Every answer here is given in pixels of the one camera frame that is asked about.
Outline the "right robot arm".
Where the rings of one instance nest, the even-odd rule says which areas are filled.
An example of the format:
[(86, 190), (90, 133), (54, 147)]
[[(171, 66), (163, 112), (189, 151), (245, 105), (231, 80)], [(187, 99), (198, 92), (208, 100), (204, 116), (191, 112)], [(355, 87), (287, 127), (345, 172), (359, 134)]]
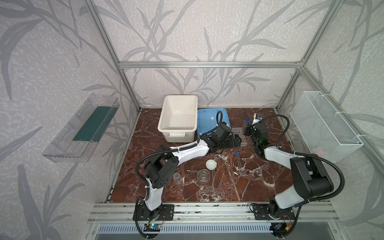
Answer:
[(251, 138), (259, 157), (291, 170), (293, 185), (271, 198), (271, 213), (327, 200), (337, 196), (344, 189), (345, 176), (334, 163), (316, 154), (294, 152), (272, 145), (264, 123), (247, 126), (245, 136)]

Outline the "blue capped test tube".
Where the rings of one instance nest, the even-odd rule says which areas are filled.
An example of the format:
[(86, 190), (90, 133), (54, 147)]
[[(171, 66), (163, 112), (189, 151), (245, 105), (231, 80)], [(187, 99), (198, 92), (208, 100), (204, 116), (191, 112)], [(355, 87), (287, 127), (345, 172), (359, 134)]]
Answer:
[(246, 129), (249, 125), (250, 125), (250, 120), (249, 119), (245, 119), (245, 122), (243, 124), (243, 128)]
[(238, 171), (241, 171), (242, 168), (242, 162), (241, 162), (241, 157), (240, 157), (240, 151), (236, 151), (236, 159), (238, 162)]

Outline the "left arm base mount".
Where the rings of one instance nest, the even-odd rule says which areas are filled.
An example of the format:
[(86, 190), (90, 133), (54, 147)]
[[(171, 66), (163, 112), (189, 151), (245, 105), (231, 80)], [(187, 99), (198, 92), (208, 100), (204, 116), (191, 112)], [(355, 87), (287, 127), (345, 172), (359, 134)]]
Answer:
[(174, 218), (175, 205), (162, 204), (160, 207), (150, 211), (145, 204), (138, 204), (134, 210), (134, 221), (172, 221)]

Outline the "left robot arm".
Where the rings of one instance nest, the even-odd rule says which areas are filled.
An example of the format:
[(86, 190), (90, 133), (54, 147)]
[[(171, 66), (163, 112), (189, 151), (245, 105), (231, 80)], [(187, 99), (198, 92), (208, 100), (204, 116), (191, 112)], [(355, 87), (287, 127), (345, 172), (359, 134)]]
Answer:
[(171, 181), (179, 165), (214, 154), (218, 150), (239, 147), (241, 143), (240, 136), (222, 122), (214, 129), (200, 134), (190, 144), (178, 147), (162, 145), (154, 153), (143, 157), (137, 162), (135, 173), (145, 183), (144, 208), (150, 213), (160, 210), (163, 188)]

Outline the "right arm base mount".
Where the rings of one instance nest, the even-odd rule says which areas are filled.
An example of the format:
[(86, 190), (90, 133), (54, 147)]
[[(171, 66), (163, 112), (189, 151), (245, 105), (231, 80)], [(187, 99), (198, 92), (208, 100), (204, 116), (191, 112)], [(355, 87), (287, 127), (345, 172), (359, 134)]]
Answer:
[(292, 208), (280, 209), (277, 204), (257, 204), (251, 203), (249, 206), (251, 212), (254, 214), (255, 220), (279, 220), (279, 221), (292, 221), (296, 219), (294, 210)]

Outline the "clear test tube rack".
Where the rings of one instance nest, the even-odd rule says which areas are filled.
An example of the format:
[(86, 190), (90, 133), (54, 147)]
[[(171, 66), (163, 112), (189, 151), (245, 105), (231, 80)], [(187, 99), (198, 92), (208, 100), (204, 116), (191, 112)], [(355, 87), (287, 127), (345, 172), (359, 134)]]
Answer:
[(232, 133), (234, 135), (239, 136), (239, 138), (241, 140), (240, 147), (246, 147), (247, 146), (247, 139), (246, 139), (246, 136), (244, 135), (244, 131), (242, 128), (233, 128)]

